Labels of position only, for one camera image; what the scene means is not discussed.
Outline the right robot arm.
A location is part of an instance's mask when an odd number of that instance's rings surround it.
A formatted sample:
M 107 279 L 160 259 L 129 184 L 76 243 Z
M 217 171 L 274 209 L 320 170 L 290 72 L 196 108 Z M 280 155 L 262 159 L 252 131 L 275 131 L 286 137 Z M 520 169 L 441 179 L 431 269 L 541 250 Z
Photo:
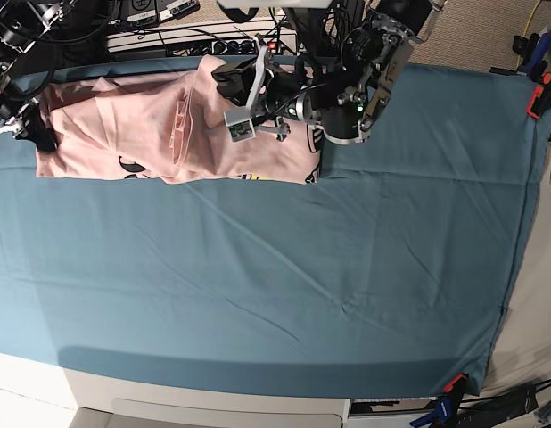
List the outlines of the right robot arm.
M 40 152 L 57 149 L 55 133 L 44 123 L 38 100 L 53 79 L 59 52 L 59 44 L 48 34 L 75 5 L 74 1 L 0 1 L 0 135 L 10 133 L 30 141 Z M 38 86 L 22 89 L 9 71 L 38 43 L 52 48 L 50 69 Z

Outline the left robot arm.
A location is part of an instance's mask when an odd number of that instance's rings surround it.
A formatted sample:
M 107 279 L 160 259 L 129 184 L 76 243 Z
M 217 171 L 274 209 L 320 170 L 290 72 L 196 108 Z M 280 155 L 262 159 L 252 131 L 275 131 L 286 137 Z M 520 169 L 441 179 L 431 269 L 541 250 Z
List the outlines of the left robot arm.
M 442 1 L 279 1 L 300 43 L 294 68 L 280 65 L 262 37 L 257 55 L 216 68 L 233 141 L 259 131 L 283 141 L 290 120 L 334 144 L 359 144 L 387 107 L 414 47 L 432 33 Z

